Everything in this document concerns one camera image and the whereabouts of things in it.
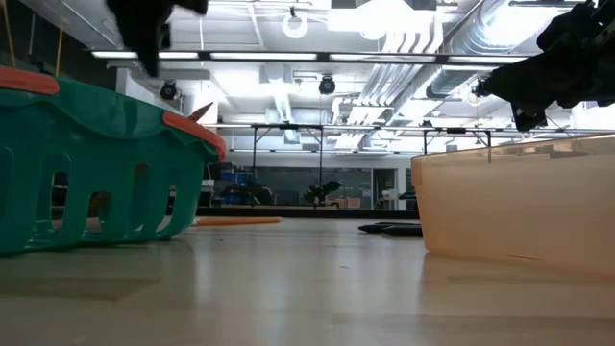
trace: ceiling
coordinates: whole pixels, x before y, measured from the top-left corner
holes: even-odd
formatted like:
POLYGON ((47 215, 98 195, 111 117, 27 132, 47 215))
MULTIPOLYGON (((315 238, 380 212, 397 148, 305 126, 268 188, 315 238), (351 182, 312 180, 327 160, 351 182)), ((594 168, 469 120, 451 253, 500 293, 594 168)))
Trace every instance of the ceiling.
MULTIPOLYGON (((122 47, 121 38, 115 29, 113 15, 106 8, 105 0, 21 1, 47 20, 58 26, 61 25, 68 34, 91 49, 115 50, 122 47)), ((442 31, 439 34, 440 41, 442 35, 445 36, 457 21, 461 20, 472 9, 476 2, 476 0, 459 0, 456 6, 451 6, 452 2, 448 1, 446 4, 439 4, 436 11, 437 15, 434 18, 437 18, 438 22, 442 22, 442 31)), ((394 41, 395 36, 373 40, 366 39, 364 35, 358 32, 330 31, 328 29, 328 14, 332 12, 331 7, 331 0, 319 0, 310 3, 272 3, 264 0, 262 2, 243 3, 241 1, 210 1, 209 12, 206 17, 199 17, 192 12, 176 8, 170 18, 171 49, 288 52, 380 52, 390 49, 389 43, 394 41), (283 19, 288 14, 290 5, 296 6, 297 12, 308 17, 308 29, 301 38, 292 38, 283 30, 283 19)), ((544 22, 545 25, 551 17, 547 17, 544 22)), ((294 20, 291 21, 291 28, 297 26, 298 24, 294 23, 294 20)), ((434 42, 433 49, 437 49, 439 44, 435 44, 438 43, 436 32, 421 31, 419 32, 420 36, 417 37, 423 37, 425 33, 431 35, 430 42, 434 42)), ((530 33, 518 44, 515 44, 512 49, 508 50, 508 53, 534 54, 538 52, 534 43, 537 33, 539 33, 539 30, 530 33)), ((402 41, 399 41, 398 46, 403 47, 402 41)), ((415 41, 412 49, 415 49, 416 44, 418 44, 416 42, 419 42, 419 40, 415 41)), ((428 52, 427 49, 424 48, 417 52, 428 52)), ((292 110, 326 110, 330 113, 329 119, 332 119, 334 118, 332 111, 336 98, 357 99, 361 92, 366 91, 366 87, 369 87, 370 83, 380 85, 380 87, 372 87, 381 92, 386 92, 393 88, 396 73, 402 73, 401 67, 398 70, 386 70, 386 72, 382 72, 378 79, 375 75, 380 67, 374 64, 290 62, 287 64, 287 68, 291 71, 292 79, 290 82, 293 86, 284 93, 284 98, 281 98, 273 95, 268 85, 262 82, 261 67, 263 65, 262 62, 164 62, 162 68, 188 71, 207 70, 210 72, 212 80, 215 81, 221 91, 219 112, 227 123, 235 122, 245 114, 264 116, 268 110, 278 110, 280 116, 284 116, 281 107, 285 107, 286 104, 290 105, 292 110), (333 75, 336 83, 335 94, 323 96, 318 92, 318 85, 323 75, 333 75)), ((438 124, 437 126, 450 127, 472 127, 476 125, 505 127, 510 125, 511 113, 508 103, 493 97, 480 100, 479 103, 472 102, 473 100, 468 99, 468 87, 456 88, 455 92, 452 92, 443 102, 438 102, 437 107, 418 116, 401 113, 402 104, 399 103, 399 100, 409 93, 410 81, 415 83, 420 78, 421 73, 424 72, 418 70, 418 67, 417 71, 419 72, 413 79, 404 81, 401 78, 400 81, 397 81, 405 83, 402 86, 403 88, 399 90, 400 93, 396 97, 396 101, 387 106, 392 111, 386 111, 380 115, 375 114, 373 118, 363 116, 361 123, 365 124, 369 119, 369 121, 379 120, 393 124, 416 126, 427 119, 434 126, 436 124, 438 124)), ((187 85, 186 88, 197 90, 198 87, 196 86, 199 81, 190 82, 195 86, 187 85)), ((145 85, 152 91, 156 91, 156 84, 152 81, 145 85)), ((552 110, 550 116, 557 123, 557 126, 567 126, 570 123, 570 113, 567 111, 552 110)), ((221 133, 222 135, 231 135, 231 131, 222 131, 221 133)), ((282 141, 281 135, 272 136, 276 136, 282 141)), ((474 139, 469 139, 472 142, 471 144, 476 145, 474 139)), ((404 139, 399 139, 395 135, 394 140, 390 143, 392 145, 395 142, 396 145, 399 145, 399 140, 404 139)))

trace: floor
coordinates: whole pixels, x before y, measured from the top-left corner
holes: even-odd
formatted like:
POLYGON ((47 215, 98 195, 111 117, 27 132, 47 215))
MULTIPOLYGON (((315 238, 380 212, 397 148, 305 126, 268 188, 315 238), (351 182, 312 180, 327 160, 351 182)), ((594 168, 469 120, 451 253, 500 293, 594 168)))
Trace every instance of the floor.
POLYGON ((615 345, 615 282, 426 253, 360 221, 0 259, 3 345, 615 345))

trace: black object on floor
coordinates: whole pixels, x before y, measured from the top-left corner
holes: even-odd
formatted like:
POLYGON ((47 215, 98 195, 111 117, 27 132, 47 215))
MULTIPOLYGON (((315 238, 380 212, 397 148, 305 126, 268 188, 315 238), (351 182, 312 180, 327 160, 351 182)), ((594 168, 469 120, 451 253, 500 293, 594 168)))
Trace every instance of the black object on floor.
POLYGON ((415 236, 415 237, 423 237, 423 228, 421 225, 392 225, 386 227, 382 230, 382 232, 386 235, 391 236, 415 236))
POLYGON ((416 224, 416 223, 383 221, 383 222, 377 222, 371 225, 359 226, 358 228, 368 234, 378 234, 378 233, 381 233, 384 229, 391 227, 391 226, 403 227, 403 226, 417 226, 417 225, 419 226, 419 228, 421 227, 420 224, 416 224))

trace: glass wall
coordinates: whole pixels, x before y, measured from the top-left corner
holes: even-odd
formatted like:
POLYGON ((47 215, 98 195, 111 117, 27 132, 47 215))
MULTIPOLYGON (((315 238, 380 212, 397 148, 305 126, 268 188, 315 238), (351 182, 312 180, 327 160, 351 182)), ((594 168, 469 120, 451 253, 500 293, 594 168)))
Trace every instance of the glass wall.
POLYGON ((214 199, 222 206, 356 210, 373 206, 371 169, 323 168, 320 194, 313 190, 320 186, 318 167, 257 167, 256 177, 252 167, 227 168, 215 184, 214 199))

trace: wall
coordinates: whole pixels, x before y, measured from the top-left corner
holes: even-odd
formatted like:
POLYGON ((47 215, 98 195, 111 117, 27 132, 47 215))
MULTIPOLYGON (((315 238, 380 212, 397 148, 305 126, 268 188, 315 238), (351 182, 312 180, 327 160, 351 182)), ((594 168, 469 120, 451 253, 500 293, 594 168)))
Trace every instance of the wall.
MULTIPOLYGON (((387 155, 366 157, 365 155, 355 154, 348 156, 323 155, 324 168, 371 168, 371 169, 396 169, 396 186, 399 193, 406 192, 406 169, 410 168, 410 158, 408 155, 387 155)), ((236 165, 252 166, 252 154, 250 153, 229 153, 225 159, 236 165)), ((318 154, 277 154, 277 153, 257 153, 257 166, 261 167, 318 167, 318 154)), ((405 210, 406 202, 398 203, 398 210, 405 210)))
MULTIPOLYGON (((269 187, 277 196, 278 205, 308 205, 303 196, 308 186, 318 185, 318 167, 263 167, 257 168, 258 182, 269 187)), ((360 208, 370 210, 373 205, 371 169, 360 168, 323 168, 323 184, 329 181, 341 183, 338 191, 329 198, 355 198, 360 208)))
POLYGON ((166 102, 162 101, 158 95, 155 95, 150 90, 139 84, 131 75, 131 71, 128 68, 117 69, 117 83, 115 91, 121 94, 133 97, 137 100, 147 102, 151 105, 160 107, 167 111, 172 111, 177 114, 181 114, 179 110, 174 109, 166 102))

